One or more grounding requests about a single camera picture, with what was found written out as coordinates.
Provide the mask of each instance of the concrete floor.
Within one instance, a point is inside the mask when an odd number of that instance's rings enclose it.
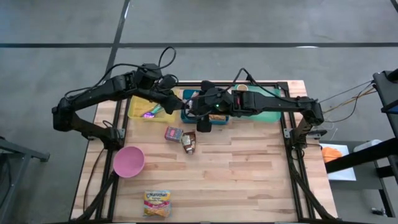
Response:
[[[112,43],[123,3],[1,1],[0,43]],[[132,0],[121,42],[396,42],[397,21],[390,0]],[[156,62],[161,50],[119,49],[116,63]],[[51,153],[48,163],[29,166],[13,223],[68,220],[87,141],[76,132],[54,131],[50,110],[66,91],[94,84],[110,51],[0,49],[0,135]],[[398,48],[177,49],[176,61],[164,73],[180,80],[229,80],[246,67],[258,80],[305,80],[308,94],[322,100],[370,80],[374,72],[397,68],[396,55]],[[335,106],[358,91],[322,106]],[[334,111],[329,119],[345,117],[352,106]],[[324,139],[336,129],[335,140],[391,138],[380,107],[377,95],[365,96],[354,115],[336,123]],[[92,120],[94,112],[93,107],[79,115]],[[397,198],[396,184],[388,181]],[[397,222],[368,213],[381,206],[373,191],[334,190],[333,195],[344,220]]]

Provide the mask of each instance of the orange object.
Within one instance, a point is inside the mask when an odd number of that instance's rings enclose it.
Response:
[[[322,149],[322,156],[323,156],[323,161],[326,163],[326,162],[333,161],[337,158],[340,158],[343,155],[337,149],[333,149],[332,147],[324,147]]]

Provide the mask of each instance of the small box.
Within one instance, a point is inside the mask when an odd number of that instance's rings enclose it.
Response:
[[[166,138],[166,140],[180,142],[183,132],[184,132],[184,130],[182,130],[181,128],[173,128],[173,127],[169,126],[166,129],[164,138]]]

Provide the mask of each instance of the yellow tray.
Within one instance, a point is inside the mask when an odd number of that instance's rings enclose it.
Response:
[[[180,90],[173,90],[176,96],[179,96]],[[131,119],[139,119],[142,121],[155,121],[155,122],[167,122],[173,123],[175,121],[176,111],[172,114],[167,114],[164,110],[157,113],[154,118],[143,118],[142,115],[150,110],[152,110],[157,103],[151,103],[148,100],[140,98],[138,96],[133,96],[131,98],[131,104],[128,112],[128,116]]]

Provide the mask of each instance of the food package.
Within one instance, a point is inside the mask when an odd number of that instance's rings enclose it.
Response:
[[[144,216],[169,217],[172,211],[169,190],[144,192]]]

